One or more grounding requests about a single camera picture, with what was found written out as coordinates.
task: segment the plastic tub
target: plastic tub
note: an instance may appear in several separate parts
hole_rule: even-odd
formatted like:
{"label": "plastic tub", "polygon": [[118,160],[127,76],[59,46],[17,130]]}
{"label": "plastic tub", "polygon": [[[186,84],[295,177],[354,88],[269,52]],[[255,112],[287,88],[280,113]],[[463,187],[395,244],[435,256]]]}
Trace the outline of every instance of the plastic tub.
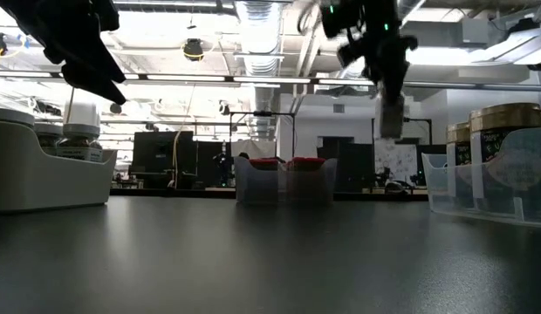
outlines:
{"label": "plastic tub", "polygon": [[459,167],[471,164],[469,123],[457,123],[447,127],[447,174],[449,196],[455,206],[473,208],[472,174],[469,167]]}
{"label": "plastic tub", "polygon": [[488,162],[460,166],[467,167],[472,174],[489,175],[480,178],[486,191],[486,202],[510,208],[507,215],[490,211],[470,212],[466,208],[456,207],[449,198],[440,197],[448,182],[448,169],[443,168],[440,162],[443,158],[443,155],[426,154],[422,157],[429,204],[433,211],[541,226],[541,127],[509,133],[502,142],[499,154]]}
{"label": "plastic tub", "polygon": [[295,158],[282,170],[286,200],[293,203],[328,205],[332,203],[337,160]]}
{"label": "plastic tub", "polygon": [[[538,104],[513,103],[491,106],[470,113],[470,146],[472,163],[483,164],[497,158],[503,141],[516,130],[540,126]],[[511,190],[494,178],[487,168],[472,169],[475,207],[492,215],[514,215],[514,207],[498,195]]]}
{"label": "plastic tub", "polygon": [[246,204],[272,204],[280,201],[277,160],[234,158],[236,171],[236,200]]}

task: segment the ceiling pipe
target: ceiling pipe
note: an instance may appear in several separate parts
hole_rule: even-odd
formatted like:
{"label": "ceiling pipe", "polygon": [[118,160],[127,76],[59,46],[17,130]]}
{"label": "ceiling pipe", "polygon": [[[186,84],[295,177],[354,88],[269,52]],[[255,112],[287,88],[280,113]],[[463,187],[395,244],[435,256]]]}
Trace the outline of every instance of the ceiling pipe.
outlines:
{"label": "ceiling pipe", "polygon": [[[237,15],[241,21],[242,51],[249,54],[273,54],[280,49],[280,23],[282,4],[259,1],[236,2]],[[244,58],[245,72],[249,76],[273,77],[278,74],[278,58]],[[279,96],[274,88],[252,87],[251,111],[276,111]],[[255,119],[257,133],[265,133],[269,122]]]}

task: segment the wall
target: wall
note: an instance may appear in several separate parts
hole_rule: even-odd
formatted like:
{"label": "wall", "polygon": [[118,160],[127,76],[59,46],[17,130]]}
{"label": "wall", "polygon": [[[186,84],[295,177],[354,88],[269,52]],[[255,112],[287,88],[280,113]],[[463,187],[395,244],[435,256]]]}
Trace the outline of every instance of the wall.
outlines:
{"label": "wall", "polygon": [[447,142],[447,108],[447,91],[442,90],[428,99],[423,100],[417,110],[411,110],[410,112],[412,118],[432,120],[432,140],[434,144],[445,144]]}
{"label": "wall", "polygon": [[[538,85],[537,72],[521,84]],[[510,102],[540,103],[540,92],[490,92],[465,90],[440,90],[421,103],[410,103],[409,118],[431,119],[434,144],[447,142],[447,125],[468,120],[472,110]],[[330,119],[296,118],[298,144],[296,156],[317,156],[318,136],[353,136],[356,143],[371,144],[371,118],[343,117]],[[408,122],[403,128],[403,137],[420,138],[422,144],[428,143],[428,124]],[[285,160],[291,158],[291,126],[280,120],[277,127],[278,156]]]}
{"label": "wall", "polygon": [[[537,72],[520,84],[538,85]],[[471,111],[513,102],[541,103],[541,92],[447,91],[449,124],[468,120]]]}
{"label": "wall", "polygon": [[[365,119],[300,119],[296,118],[297,140],[295,145],[296,157],[317,157],[319,136],[354,137],[354,143],[372,143],[372,121]],[[403,137],[420,138],[421,143],[428,142],[428,124],[425,122],[408,122],[403,127]],[[282,118],[277,125],[277,155],[291,159],[291,125]]]}

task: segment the white container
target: white container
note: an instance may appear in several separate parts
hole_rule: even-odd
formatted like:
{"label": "white container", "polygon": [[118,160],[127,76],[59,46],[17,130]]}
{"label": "white container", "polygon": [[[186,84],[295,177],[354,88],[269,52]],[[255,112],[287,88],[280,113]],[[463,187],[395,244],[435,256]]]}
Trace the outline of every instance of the white container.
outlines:
{"label": "white container", "polygon": [[89,92],[74,90],[65,104],[63,135],[58,144],[57,156],[101,162],[102,146],[97,139],[100,134],[100,106],[97,97]]}
{"label": "white container", "polygon": [[99,128],[101,107],[101,100],[98,96],[75,88],[74,94],[65,103],[63,124]]}
{"label": "white container", "polygon": [[0,121],[34,127],[34,116],[18,110],[0,108]]}
{"label": "white container", "polygon": [[0,121],[0,212],[103,204],[117,153],[104,163],[50,156],[28,126]]}
{"label": "white container", "polygon": [[448,179],[448,169],[440,167],[437,162],[442,158],[443,155],[427,154],[422,157],[431,210],[541,226],[541,127],[507,134],[498,156],[489,162],[461,166],[469,167],[473,174],[489,175],[480,178],[485,191],[484,199],[487,203],[502,203],[506,208],[511,208],[507,215],[494,215],[490,211],[469,212],[455,207],[449,198],[439,197],[446,190],[445,182]]}

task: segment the container lid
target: container lid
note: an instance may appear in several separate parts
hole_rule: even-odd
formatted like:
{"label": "container lid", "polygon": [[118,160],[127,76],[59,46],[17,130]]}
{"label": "container lid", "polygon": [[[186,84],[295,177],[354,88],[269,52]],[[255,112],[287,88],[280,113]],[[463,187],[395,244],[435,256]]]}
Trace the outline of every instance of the container lid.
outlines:
{"label": "container lid", "polygon": [[447,126],[447,142],[470,142],[469,123],[462,122]]}
{"label": "container lid", "polygon": [[73,95],[65,102],[63,124],[99,127],[102,103],[100,96],[81,89],[73,89]]}
{"label": "container lid", "polygon": [[63,127],[50,123],[37,123],[34,125],[34,132],[41,134],[63,135]]}
{"label": "container lid", "polygon": [[475,110],[469,116],[470,132],[506,126],[540,126],[540,106],[534,103],[512,103]]}
{"label": "container lid", "polygon": [[81,124],[66,124],[63,126],[65,136],[99,137],[99,127]]}
{"label": "container lid", "polygon": [[25,126],[34,126],[34,116],[18,110],[0,108],[0,121],[23,124]]}

